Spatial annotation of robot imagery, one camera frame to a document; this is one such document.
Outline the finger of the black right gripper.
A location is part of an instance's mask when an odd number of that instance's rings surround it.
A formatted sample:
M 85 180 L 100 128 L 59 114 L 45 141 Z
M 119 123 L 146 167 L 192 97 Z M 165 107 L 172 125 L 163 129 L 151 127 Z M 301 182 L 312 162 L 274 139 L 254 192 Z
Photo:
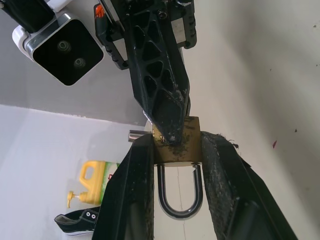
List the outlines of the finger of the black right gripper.
M 163 6 L 125 16 L 124 40 L 133 94 L 170 145 L 182 141 L 190 84 Z
M 180 48 L 180 56 L 181 56 L 182 62 L 185 63 L 184 56 L 183 56 L 183 48 L 182 47 Z M 190 97 L 188 97 L 186 113 L 185 113 L 186 117 L 188 117 L 190 115 L 190 110 L 191 110 L 191 99 L 190 99 Z

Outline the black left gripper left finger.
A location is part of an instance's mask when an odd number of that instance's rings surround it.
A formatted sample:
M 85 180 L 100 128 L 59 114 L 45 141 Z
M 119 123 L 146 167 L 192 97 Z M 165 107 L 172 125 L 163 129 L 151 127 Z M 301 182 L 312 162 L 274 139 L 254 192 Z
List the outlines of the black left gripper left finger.
M 107 183 L 92 238 L 154 239 L 154 141 L 136 139 Z

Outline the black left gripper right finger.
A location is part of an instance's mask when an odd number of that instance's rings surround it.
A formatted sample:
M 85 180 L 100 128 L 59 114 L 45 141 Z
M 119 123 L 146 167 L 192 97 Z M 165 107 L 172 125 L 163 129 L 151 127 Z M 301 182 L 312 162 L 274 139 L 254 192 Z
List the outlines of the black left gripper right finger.
M 295 240 L 265 182 L 222 135 L 201 132 L 208 207 L 219 240 Z

